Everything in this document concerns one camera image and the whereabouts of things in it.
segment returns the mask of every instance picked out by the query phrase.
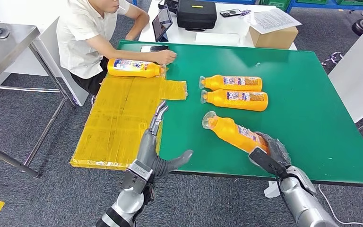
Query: black pants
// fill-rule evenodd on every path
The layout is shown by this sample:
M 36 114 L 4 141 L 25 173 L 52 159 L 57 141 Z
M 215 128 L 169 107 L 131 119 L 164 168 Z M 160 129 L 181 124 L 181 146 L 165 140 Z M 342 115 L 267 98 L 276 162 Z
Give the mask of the black pants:
M 74 75 L 71 72 L 70 75 L 80 87 L 82 87 L 88 93 L 96 96 L 98 94 L 99 88 L 101 87 L 100 83 L 102 83 L 103 79 L 106 77 L 106 74 L 108 73 L 108 61 L 109 60 L 104 57 L 101 60 L 101 63 L 99 63 L 103 71 L 91 78 L 83 79 L 81 77 L 78 77 L 77 75 Z

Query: orange plastic bottle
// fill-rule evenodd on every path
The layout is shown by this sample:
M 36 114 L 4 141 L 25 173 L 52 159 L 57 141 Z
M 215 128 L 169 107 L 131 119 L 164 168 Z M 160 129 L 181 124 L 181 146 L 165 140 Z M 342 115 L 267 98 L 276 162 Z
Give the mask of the orange plastic bottle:
M 206 102 L 219 107 L 263 111 L 268 106 L 268 95 L 262 91 L 202 90 L 201 103 Z
M 166 66 L 148 61 L 134 61 L 125 59 L 110 59 L 108 73 L 112 76 L 146 77 L 166 76 Z
M 199 88 L 209 88 L 213 91 L 218 89 L 234 91 L 261 91 L 262 79 L 259 77 L 232 77 L 214 75 L 212 77 L 200 77 Z
M 214 131 L 219 138 L 249 154 L 256 147 L 269 154 L 268 145 L 260 135 L 234 123 L 231 118 L 218 117 L 214 111 L 205 114 L 202 127 Z

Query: man's arm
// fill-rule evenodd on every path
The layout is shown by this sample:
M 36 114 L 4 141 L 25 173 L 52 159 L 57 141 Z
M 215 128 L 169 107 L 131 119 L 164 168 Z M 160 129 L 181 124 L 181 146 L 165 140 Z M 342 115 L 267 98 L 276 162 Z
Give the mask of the man's arm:
M 141 33 L 143 28 L 148 24 L 149 16 L 145 11 L 131 4 L 125 16 L 134 20 L 133 27 L 126 35 L 127 40 L 133 40 Z
M 108 59 L 123 58 L 129 60 L 152 61 L 162 65 L 172 63 L 176 57 L 176 54 L 169 50 L 149 53 L 116 50 L 101 35 L 87 39 L 86 42 Z

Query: green storage bin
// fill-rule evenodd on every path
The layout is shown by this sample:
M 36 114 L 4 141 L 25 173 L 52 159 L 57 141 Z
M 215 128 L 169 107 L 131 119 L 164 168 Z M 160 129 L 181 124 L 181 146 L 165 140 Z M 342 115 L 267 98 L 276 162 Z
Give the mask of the green storage bin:
M 323 5 L 325 5 L 328 2 L 328 0 L 296 0 L 296 1 L 302 3 L 323 4 Z
M 260 0 L 259 4 L 266 6 L 276 6 L 279 9 L 286 11 L 290 4 L 290 0 Z
M 336 0 L 339 5 L 363 6 L 363 0 Z

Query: white shirt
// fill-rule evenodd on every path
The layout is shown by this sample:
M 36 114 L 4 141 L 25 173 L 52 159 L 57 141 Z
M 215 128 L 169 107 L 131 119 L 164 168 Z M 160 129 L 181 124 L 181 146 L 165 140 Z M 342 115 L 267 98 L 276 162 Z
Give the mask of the white shirt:
M 126 14 L 130 4 L 126 0 L 119 0 L 117 12 L 105 12 L 102 18 L 88 0 L 67 1 L 67 9 L 60 16 L 56 27 L 60 65 L 76 76 L 88 79 L 103 71 L 99 65 L 103 56 L 88 45 L 86 39 L 102 35 L 110 40 L 118 14 Z

